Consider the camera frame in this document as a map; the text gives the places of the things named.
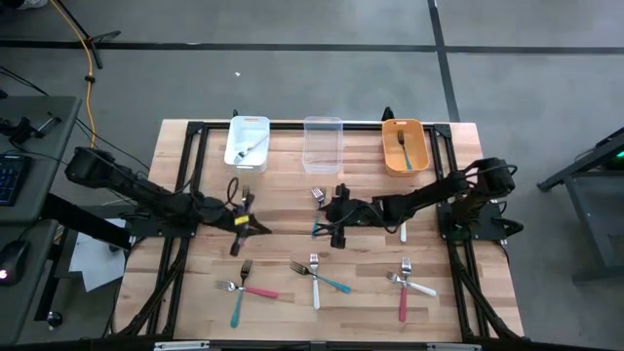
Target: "white paper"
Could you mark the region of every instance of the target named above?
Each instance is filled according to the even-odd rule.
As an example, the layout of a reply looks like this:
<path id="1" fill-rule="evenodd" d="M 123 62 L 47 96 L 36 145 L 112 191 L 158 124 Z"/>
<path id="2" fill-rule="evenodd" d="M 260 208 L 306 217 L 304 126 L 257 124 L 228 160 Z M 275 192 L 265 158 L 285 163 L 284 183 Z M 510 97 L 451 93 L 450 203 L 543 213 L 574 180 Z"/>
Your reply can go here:
<path id="1" fill-rule="evenodd" d="M 123 219 L 107 219 L 107 221 L 122 228 L 126 225 Z M 122 250 L 112 253 L 108 244 L 78 233 L 74 253 L 69 262 L 69 271 L 82 272 L 87 292 L 122 277 L 125 265 L 126 258 Z"/>

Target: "plastic container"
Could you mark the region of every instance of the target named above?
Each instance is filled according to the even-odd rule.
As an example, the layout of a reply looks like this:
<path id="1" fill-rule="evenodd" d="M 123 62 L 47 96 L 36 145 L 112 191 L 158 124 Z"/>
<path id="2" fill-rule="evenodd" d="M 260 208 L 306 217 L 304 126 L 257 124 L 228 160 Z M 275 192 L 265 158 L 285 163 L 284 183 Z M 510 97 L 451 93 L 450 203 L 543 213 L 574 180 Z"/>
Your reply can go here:
<path id="1" fill-rule="evenodd" d="M 306 117 L 303 120 L 303 156 L 306 173 L 332 175 L 342 165 L 342 120 Z"/>
<path id="2" fill-rule="evenodd" d="M 271 121 L 261 116 L 236 116 L 230 121 L 223 161 L 239 171 L 262 173 L 266 171 L 269 153 Z M 239 152 L 249 150 L 245 157 Z"/>
<path id="3" fill-rule="evenodd" d="M 399 143 L 399 131 L 403 131 L 405 152 Z M 416 120 L 387 120 L 381 126 L 381 134 L 386 172 L 390 176 L 415 176 L 417 172 L 425 170 L 429 166 L 425 132 L 420 122 Z M 408 170 L 406 154 L 411 164 L 411 171 Z"/>

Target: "pink handle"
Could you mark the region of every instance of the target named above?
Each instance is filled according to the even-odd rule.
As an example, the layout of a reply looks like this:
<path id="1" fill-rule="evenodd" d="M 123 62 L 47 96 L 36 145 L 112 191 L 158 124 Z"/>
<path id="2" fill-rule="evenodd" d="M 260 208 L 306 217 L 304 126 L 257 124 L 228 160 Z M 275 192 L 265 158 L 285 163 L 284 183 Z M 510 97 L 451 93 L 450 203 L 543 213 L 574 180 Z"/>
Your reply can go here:
<path id="1" fill-rule="evenodd" d="M 399 321 L 404 322 L 408 317 L 408 288 L 401 288 L 401 305 L 399 306 Z"/>
<path id="2" fill-rule="evenodd" d="M 248 293 L 255 293 L 260 296 L 269 297 L 269 298 L 278 298 L 280 294 L 278 292 L 266 291 L 264 289 L 256 289 L 256 288 L 247 288 L 245 287 L 245 291 Z"/>

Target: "computer mouse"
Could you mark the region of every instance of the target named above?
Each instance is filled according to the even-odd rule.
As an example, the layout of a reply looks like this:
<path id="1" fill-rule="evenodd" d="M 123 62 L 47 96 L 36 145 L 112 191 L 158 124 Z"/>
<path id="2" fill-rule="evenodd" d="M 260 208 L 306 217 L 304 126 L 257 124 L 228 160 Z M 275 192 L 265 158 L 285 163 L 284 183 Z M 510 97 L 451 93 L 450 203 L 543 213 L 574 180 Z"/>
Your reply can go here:
<path id="1" fill-rule="evenodd" d="M 26 264 L 26 255 L 30 243 L 24 240 L 15 240 L 0 251 L 0 286 L 17 284 Z"/>

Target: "wooden table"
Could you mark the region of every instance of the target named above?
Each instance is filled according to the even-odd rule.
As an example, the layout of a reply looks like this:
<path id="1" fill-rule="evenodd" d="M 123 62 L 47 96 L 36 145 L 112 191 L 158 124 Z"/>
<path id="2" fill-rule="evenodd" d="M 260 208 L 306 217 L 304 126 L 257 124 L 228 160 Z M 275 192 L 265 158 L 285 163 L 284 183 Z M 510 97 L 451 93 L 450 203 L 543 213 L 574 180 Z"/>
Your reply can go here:
<path id="1" fill-rule="evenodd" d="M 163 121 L 150 180 L 174 189 L 186 120 Z M 481 158 L 475 124 L 451 124 L 460 169 Z M 339 175 L 307 175 L 301 165 L 303 131 L 271 131 L 268 169 L 262 175 L 245 176 L 256 194 L 253 210 L 272 235 L 252 237 L 239 257 L 229 253 L 233 234 L 201 226 L 191 241 L 186 263 L 175 338 L 333 340 L 333 341 L 460 341 L 457 311 L 450 277 L 449 254 L 439 238 L 435 209 L 429 207 L 408 220 L 408 242 L 381 228 L 347 228 L 345 250 L 330 247 L 330 238 L 312 239 L 316 202 L 312 186 L 329 191 L 341 182 L 352 198 L 408 193 L 435 179 L 429 169 L 413 178 L 386 175 L 379 132 L 344 132 L 343 167 Z M 223 163 L 227 131 L 210 131 L 200 190 L 225 199 L 234 173 Z M 441 154 L 446 155 L 440 143 Z M 443 156 L 446 171 L 446 157 Z M 192 169 L 194 159 L 191 157 Z M 163 239 L 144 240 L 128 260 L 116 308 L 117 329 L 125 327 L 154 289 Z M 503 251 L 491 242 L 475 242 L 482 290 L 512 331 L 523 334 L 509 267 Z M 321 310 L 312 307 L 312 282 L 289 269 L 289 262 L 306 262 L 310 253 L 320 257 L 319 273 L 352 288 L 350 294 L 320 284 Z M 408 319 L 398 320 L 400 287 L 385 278 L 386 271 L 400 271 L 402 256 L 412 262 L 412 280 L 438 291 L 431 297 L 410 291 Z M 246 294 L 241 323 L 231 329 L 236 294 L 214 288 L 216 280 L 240 283 L 242 261 L 253 259 L 246 284 L 279 291 L 278 300 Z M 466 292 L 473 331 L 477 331 L 473 300 Z M 166 319 L 169 296 L 161 308 Z"/>

